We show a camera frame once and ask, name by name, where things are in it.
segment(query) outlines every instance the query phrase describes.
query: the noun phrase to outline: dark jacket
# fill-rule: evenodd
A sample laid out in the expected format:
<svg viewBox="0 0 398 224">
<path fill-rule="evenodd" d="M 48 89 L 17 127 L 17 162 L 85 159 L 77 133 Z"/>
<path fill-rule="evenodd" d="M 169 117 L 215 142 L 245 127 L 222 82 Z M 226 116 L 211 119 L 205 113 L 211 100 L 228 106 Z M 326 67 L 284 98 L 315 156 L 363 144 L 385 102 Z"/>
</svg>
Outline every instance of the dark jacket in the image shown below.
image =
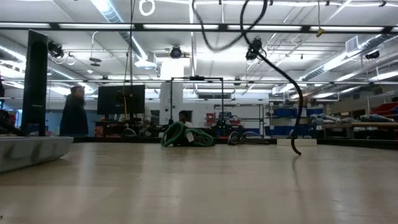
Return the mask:
<svg viewBox="0 0 398 224">
<path fill-rule="evenodd" d="M 85 102 L 69 94 L 62 113 L 60 135 L 87 135 L 87 115 L 84 108 Z"/>
</svg>

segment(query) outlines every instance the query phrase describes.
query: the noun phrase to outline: green hose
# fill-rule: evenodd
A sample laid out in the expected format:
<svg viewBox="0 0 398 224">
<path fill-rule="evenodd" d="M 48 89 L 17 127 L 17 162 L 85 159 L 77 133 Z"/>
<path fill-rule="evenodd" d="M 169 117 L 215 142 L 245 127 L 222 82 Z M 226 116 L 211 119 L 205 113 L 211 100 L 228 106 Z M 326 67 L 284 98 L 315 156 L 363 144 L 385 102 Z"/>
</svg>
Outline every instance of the green hose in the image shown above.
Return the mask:
<svg viewBox="0 0 398 224">
<path fill-rule="evenodd" d="M 175 128 L 179 129 L 178 133 L 174 137 L 167 140 L 167 135 L 172 134 L 171 131 L 174 130 Z M 183 123 L 180 123 L 180 122 L 173 123 L 169 128 L 167 128 L 166 132 L 163 133 L 162 139 L 160 140 L 161 145 L 163 147 L 167 147 L 170 144 L 172 144 L 173 142 L 175 142 L 175 140 L 177 140 L 178 137 L 180 137 L 183 130 L 184 130 Z"/>
<path fill-rule="evenodd" d="M 185 130 L 185 137 L 187 137 L 188 133 L 192 133 L 195 140 L 192 142 L 194 146 L 201 146 L 201 147 L 209 147 L 213 145 L 213 137 L 202 130 L 198 129 L 186 129 Z"/>
</svg>

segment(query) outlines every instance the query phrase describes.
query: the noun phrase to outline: black cable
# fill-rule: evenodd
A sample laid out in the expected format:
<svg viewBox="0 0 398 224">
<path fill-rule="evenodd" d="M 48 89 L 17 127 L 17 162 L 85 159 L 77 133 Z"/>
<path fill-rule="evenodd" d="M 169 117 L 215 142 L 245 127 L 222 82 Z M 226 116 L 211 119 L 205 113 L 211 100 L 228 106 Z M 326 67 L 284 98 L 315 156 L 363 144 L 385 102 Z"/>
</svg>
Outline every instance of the black cable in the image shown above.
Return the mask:
<svg viewBox="0 0 398 224">
<path fill-rule="evenodd" d="M 200 23 L 200 25 L 201 25 L 201 34 L 202 34 L 202 36 L 203 36 L 203 40 L 205 41 L 207 47 L 208 47 L 210 50 L 212 50 L 212 51 L 214 51 L 214 52 L 223 51 L 223 50 L 225 50 L 225 49 L 228 49 L 228 48 L 232 47 L 232 45 L 234 45 L 236 42 L 238 42 L 240 39 L 242 39 L 242 37 L 243 37 L 244 34 L 241 34 L 241 35 L 235 37 L 235 39 L 233 39 L 230 43 L 228 43 L 228 44 L 226 44 L 226 45 L 224 45 L 224 46 L 222 46 L 222 47 L 213 47 L 212 45 L 210 45 L 210 43 L 209 43 L 209 41 L 208 41 L 208 39 L 207 39 L 207 36 L 206 36 L 205 26 L 204 26 L 204 24 L 203 24 L 203 19 L 202 19 L 201 16 L 199 15 L 198 11 L 195 9 L 195 1 L 196 1 L 196 0 L 192 0 L 192 4 L 191 4 L 192 11 L 193 11 L 193 13 L 195 14 L 195 16 L 197 17 L 197 19 L 199 20 L 199 23 Z M 257 24 L 260 22 L 260 20 L 264 17 L 264 14 L 266 13 L 266 11 L 267 11 L 267 5 L 264 4 L 264 5 L 262 6 L 260 16 L 253 22 L 252 25 L 250 25 L 250 27 L 249 27 L 247 30 L 251 30 L 255 25 L 257 25 Z"/>
<path fill-rule="evenodd" d="M 250 42 L 250 40 L 247 37 L 247 32 L 249 30 L 251 30 L 265 15 L 266 11 L 267 11 L 267 5 L 268 5 L 268 0 L 264 0 L 263 5 L 262 5 L 262 9 L 261 9 L 261 13 L 260 16 L 254 21 L 254 23 L 252 25 L 250 25 L 250 27 L 247 30 L 243 29 L 243 15 L 244 12 L 246 10 L 246 6 L 248 5 L 249 0 L 245 0 L 243 7 L 241 9 L 241 14 L 239 17 L 239 25 L 241 28 L 241 35 L 239 35 L 237 38 L 235 38 L 234 40 L 232 40 L 230 43 L 224 45 L 223 47 L 220 48 L 214 48 L 213 46 L 210 45 L 206 33 L 205 33 L 205 29 L 203 26 L 203 20 L 201 19 L 199 13 L 196 11 L 195 9 L 195 0 L 192 1 L 192 11 L 195 13 L 196 17 L 198 18 L 200 25 L 201 25 L 201 33 L 203 36 L 203 39 L 205 40 L 205 43 L 207 45 L 207 47 L 212 50 L 212 51 L 222 51 L 224 49 L 227 49 L 229 47 L 231 47 L 233 44 L 235 44 L 238 40 L 240 40 L 242 37 L 244 37 L 245 41 L 248 43 L 249 47 L 252 48 L 254 50 L 255 53 L 257 53 L 257 56 L 260 57 L 261 59 L 263 59 L 263 61 L 265 61 L 269 66 L 271 66 L 274 70 L 276 70 L 277 72 L 279 72 L 284 78 L 286 78 L 291 84 L 293 84 L 293 86 L 296 88 L 297 93 L 298 93 L 298 113 L 297 113 L 297 117 L 296 117 L 296 122 L 294 125 L 294 131 L 292 133 L 292 149 L 293 151 L 298 154 L 301 155 L 301 152 L 297 150 L 297 148 L 295 147 L 295 143 L 294 140 L 295 138 L 297 138 L 296 134 L 297 133 L 297 129 L 300 123 L 300 118 L 301 118 L 301 113 L 303 111 L 303 93 L 299 87 L 299 85 L 292 79 L 290 78 L 284 71 L 282 71 L 280 68 L 278 68 L 277 66 L 275 66 L 273 63 L 271 63 L 268 59 L 266 59 L 263 55 L 260 54 L 260 52 L 258 52 L 258 50 L 256 50 L 253 46 L 252 43 Z"/>
</svg>

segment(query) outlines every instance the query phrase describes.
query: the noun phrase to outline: black monitor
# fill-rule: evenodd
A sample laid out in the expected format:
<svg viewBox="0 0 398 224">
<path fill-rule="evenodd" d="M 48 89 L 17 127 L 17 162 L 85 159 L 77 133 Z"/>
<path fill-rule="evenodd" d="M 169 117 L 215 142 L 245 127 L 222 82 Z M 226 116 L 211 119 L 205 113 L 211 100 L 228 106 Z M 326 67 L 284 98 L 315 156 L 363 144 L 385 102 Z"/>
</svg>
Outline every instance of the black monitor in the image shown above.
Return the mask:
<svg viewBox="0 0 398 224">
<path fill-rule="evenodd" d="M 101 86 L 98 88 L 97 114 L 145 113 L 145 85 Z"/>
</svg>

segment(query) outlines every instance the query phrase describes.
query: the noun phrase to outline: beige floor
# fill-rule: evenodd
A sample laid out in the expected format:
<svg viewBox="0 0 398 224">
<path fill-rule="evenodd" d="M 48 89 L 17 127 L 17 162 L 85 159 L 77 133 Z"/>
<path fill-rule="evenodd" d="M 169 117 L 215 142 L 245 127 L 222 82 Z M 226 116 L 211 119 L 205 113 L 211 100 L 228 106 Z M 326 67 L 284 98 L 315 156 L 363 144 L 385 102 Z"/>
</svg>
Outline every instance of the beige floor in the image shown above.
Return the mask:
<svg viewBox="0 0 398 224">
<path fill-rule="evenodd" d="M 398 223 L 398 151 L 74 144 L 0 174 L 6 223 Z"/>
</svg>

